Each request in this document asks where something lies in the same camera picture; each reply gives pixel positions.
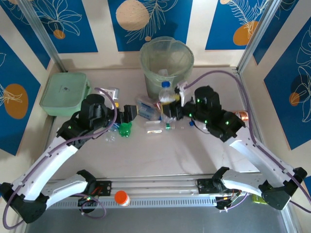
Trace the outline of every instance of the trash bin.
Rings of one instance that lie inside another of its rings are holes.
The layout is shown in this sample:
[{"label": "trash bin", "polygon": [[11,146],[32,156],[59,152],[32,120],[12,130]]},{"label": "trash bin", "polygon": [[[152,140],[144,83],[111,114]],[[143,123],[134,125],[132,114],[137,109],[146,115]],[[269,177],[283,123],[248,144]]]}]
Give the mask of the trash bin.
[{"label": "trash bin", "polygon": [[192,71],[194,56],[181,41],[161,36],[145,43],[140,49],[140,64],[145,73],[147,93],[157,99],[163,81],[173,87],[187,79]]}]

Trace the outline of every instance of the green plastic container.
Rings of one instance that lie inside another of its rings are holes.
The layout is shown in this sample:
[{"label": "green plastic container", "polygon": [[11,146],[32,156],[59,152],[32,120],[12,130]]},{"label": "green plastic container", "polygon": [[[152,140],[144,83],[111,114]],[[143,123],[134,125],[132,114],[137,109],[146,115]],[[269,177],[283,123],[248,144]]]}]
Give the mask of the green plastic container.
[{"label": "green plastic container", "polygon": [[83,73],[57,73],[48,81],[40,106],[50,116],[69,117],[81,110],[81,103],[91,92]]}]

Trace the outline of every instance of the green object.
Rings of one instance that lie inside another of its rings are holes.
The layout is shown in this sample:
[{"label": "green object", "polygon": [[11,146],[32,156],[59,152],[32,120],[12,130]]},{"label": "green object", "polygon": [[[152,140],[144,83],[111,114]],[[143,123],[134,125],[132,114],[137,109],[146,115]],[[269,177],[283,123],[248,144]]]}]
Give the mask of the green object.
[{"label": "green object", "polygon": [[119,127],[121,137],[128,137],[131,134],[132,123],[122,123]]},{"label": "green object", "polygon": [[170,126],[169,123],[166,123],[165,129],[166,129],[166,130],[170,130],[170,129],[171,129],[171,126]]},{"label": "green object", "polygon": [[255,194],[252,195],[252,200],[254,203],[267,205],[267,203],[264,201],[264,199],[262,197],[259,197]]},{"label": "green object", "polygon": [[50,116],[69,117],[81,110],[81,103],[91,92],[83,73],[57,73],[49,79],[40,106]]}]

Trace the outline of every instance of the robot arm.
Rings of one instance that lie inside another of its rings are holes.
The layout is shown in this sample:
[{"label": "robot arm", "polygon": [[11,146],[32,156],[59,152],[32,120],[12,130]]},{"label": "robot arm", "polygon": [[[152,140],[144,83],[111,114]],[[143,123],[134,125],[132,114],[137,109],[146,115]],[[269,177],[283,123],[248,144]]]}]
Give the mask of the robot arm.
[{"label": "robot arm", "polygon": [[[205,123],[211,135],[235,148],[261,172],[254,175],[222,167],[215,173],[212,181],[205,184],[209,188],[217,187],[220,192],[225,187],[256,194],[262,196],[272,207],[284,209],[298,188],[288,173],[301,183],[307,176],[306,171],[301,167],[294,169],[286,164],[262,143],[256,142],[254,145],[249,128],[234,113],[222,109],[218,93],[210,86],[197,88],[194,97],[185,86],[187,83],[179,83],[175,91],[180,94],[181,100],[170,104],[165,114],[177,120],[185,116]],[[285,169],[281,169],[261,149],[269,153],[272,159],[281,163]]]},{"label": "robot arm", "polygon": [[[126,105],[124,112],[120,112],[119,109],[113,111],[105,106],[103,96],[88,95],[82,101],[81,111],[62,125],[50,146],[30,169],[13,183],[3,183],[0,186],[5,201],[9,202],[26,223],[31,223],[47,208],[62,199],[78,193],[90,194],[95,189],[96,179],[85,170],[57,183],[47,184],[47,182],[67,159],[92,138],[96,130],[109,125],[115,112],[118,123],[128,123],[136,117],[135,110],[136,106]],[[81,136],[83,139],[73,140],[59,147],[60,144]],[[14,192],[16,192],[14,198],[9,201]]]}]

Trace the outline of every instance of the orange bottle cap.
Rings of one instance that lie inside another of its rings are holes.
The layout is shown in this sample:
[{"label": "orange bottle cap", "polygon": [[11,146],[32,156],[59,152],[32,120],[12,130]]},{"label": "orange bottle cap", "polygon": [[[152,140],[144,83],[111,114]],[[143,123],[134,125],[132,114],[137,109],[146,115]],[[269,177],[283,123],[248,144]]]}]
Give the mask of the orange bottle cap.
[{"label": "orange bottle cap", "polygon": [[115,194],[115,201],[116,201],[116,203],[118,203],[120,205],[125,204],[128,201],[128,199],[129,199],[128,195],[126,194],[126,192],[124,192],[122,190],[116,192],[116,194]]}]

